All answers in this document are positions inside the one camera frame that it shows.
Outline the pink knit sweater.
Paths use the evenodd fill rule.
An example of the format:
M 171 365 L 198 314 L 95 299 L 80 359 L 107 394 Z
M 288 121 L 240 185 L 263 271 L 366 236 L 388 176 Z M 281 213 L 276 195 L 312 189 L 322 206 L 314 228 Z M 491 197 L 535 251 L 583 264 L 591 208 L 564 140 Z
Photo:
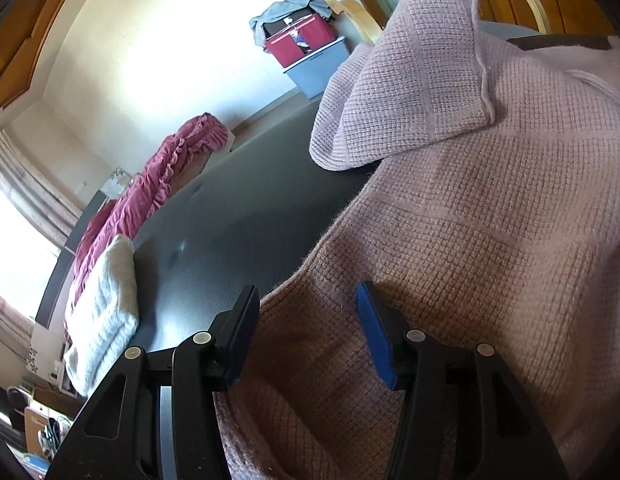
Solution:
M 523 50 L 478 0 L 400 0 L 328 84 L 320 167 L 376 163 L 262 300 L 216 404 L 235 479 L 377 479 L 400 413 L 357 284 L 445 344 L 496 347 L 580 477 L 620 425 L 620 40 Z

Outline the white knit folded garment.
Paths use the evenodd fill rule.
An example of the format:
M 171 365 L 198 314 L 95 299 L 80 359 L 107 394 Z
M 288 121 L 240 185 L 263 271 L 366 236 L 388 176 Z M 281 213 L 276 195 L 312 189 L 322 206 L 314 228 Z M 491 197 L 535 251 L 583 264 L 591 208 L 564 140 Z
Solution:
M 127 349 L 140 324 L 132 241 L 116 236 L 96 260 L 66 321 L 65 370 L 87 398 Z

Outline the pink ruffled bedding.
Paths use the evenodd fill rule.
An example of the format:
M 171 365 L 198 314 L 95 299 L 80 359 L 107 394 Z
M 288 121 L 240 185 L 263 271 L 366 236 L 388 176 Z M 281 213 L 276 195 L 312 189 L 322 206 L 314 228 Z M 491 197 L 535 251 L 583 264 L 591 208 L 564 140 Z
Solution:
M 209 113 L 189 119 L 175 133 L 165 137 L 119 197 L 101 206 L 76 250 L 64 315 L 65 335 L 69 334 L 70 315 L 101 253 L 118 235 L 130 240 L 135 238 L 142 225 L 176 191 L 203 171 L 210 156 L 225 147 L 230 134 L 231 131 Z

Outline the striped curtain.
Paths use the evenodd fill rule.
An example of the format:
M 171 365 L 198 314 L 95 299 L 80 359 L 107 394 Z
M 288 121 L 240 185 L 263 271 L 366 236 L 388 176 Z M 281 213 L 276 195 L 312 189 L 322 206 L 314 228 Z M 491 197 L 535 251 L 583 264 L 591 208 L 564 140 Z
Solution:
M 0 191 L 49 242 L 62 248 L 80 220 L 82 210 L 41 174 L 0 130 Z

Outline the grey plastic bin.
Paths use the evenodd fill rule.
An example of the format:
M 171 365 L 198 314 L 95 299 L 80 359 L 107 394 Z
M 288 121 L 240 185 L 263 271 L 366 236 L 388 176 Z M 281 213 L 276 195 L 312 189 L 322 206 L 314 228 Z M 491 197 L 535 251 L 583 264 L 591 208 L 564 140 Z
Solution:
M 331 76 L 348 56 L 346 38 L 340 36 L 286 67 L 283 73 L 311 100 L 323 93 Z

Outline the red storage box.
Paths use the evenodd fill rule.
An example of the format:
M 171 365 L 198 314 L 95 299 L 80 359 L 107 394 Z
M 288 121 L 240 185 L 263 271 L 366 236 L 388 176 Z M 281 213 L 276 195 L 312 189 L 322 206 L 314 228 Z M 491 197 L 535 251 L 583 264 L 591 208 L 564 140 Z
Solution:
M 270 36 L 264 46 L 286 68 L 336 39 L 332 25 L 321 15 L 313 13 Z

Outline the grey cloth on box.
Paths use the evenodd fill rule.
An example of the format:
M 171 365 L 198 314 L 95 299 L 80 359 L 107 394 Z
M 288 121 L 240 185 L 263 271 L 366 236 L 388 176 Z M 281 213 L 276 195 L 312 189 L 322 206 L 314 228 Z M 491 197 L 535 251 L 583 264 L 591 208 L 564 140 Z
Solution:
M 325 0 L 282 0 L 270 4 L 261 14 L 249 20 L 249 26 L 255 36 L 255 43 L 262 44 L 264 39 L 264 25 L 288 18 L 296 11 L 310 9 L 322 18 L 332 16 L 332 8 Z

